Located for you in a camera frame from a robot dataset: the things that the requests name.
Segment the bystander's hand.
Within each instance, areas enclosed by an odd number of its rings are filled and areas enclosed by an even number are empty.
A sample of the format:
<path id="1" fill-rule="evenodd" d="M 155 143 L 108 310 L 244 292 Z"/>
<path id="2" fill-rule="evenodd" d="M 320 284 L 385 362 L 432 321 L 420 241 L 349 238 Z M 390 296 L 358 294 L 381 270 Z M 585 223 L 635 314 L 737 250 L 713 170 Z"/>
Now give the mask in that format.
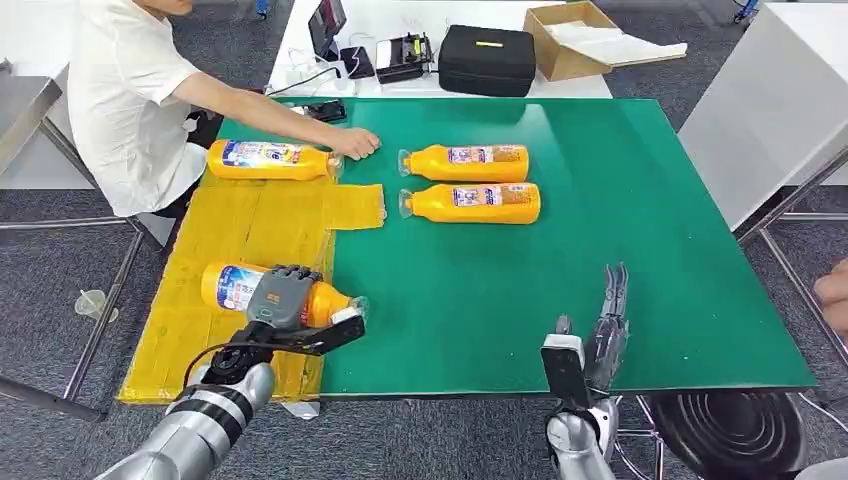
<path id="1" fill-rule="evenodd" d="M 814 284 L 824 320 L 843 339 L 847 339 L 847 259 L 844 258 L 832 270 Z"/>

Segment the person's hand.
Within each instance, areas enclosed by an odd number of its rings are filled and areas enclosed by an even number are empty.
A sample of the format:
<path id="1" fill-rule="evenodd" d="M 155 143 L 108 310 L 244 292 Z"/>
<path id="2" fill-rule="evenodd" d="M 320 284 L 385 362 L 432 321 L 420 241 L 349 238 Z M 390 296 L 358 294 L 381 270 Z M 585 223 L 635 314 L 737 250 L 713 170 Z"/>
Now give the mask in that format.
<path id="1" fill-rule="evenodd" d="M 338 154 L 362 160 L 380 148 L 380 139 L 362 128 L 337 128 L 327 145 Z"/>

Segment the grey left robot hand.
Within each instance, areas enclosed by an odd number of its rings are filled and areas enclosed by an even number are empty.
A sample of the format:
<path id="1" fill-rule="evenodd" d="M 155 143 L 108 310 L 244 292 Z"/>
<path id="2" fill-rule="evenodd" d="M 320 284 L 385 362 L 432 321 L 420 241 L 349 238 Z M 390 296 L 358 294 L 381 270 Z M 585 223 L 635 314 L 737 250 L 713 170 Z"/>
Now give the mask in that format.
<path id="1" fill-rule="evenodd" d="M 321 356 L 365 334 L 361 299 L 301 265 L 264 272 L 246 313 L 245 342 L 255 348 Z"/>

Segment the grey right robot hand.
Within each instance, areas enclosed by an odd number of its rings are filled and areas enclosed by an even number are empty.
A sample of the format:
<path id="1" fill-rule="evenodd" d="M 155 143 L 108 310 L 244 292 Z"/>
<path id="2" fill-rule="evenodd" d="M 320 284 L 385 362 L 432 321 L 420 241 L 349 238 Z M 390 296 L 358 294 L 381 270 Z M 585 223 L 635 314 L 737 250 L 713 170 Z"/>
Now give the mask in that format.
<path id="1" fill-rule="evenodd" d="M 559 316 L 554 332 L 546 338 L 545 346 L 558 352 L 546 375 L 551 392 L 560 398 L 576 397 L 579 380 L 584 381 L 588 394 L 610 395 L 629 336 L 625 318 L 629 272 L 624 263 L 607 264 L 605 276 L 602 307 L 588 339 L 583 341 L 571 333 L 571 319 L 566 314 Z"/>

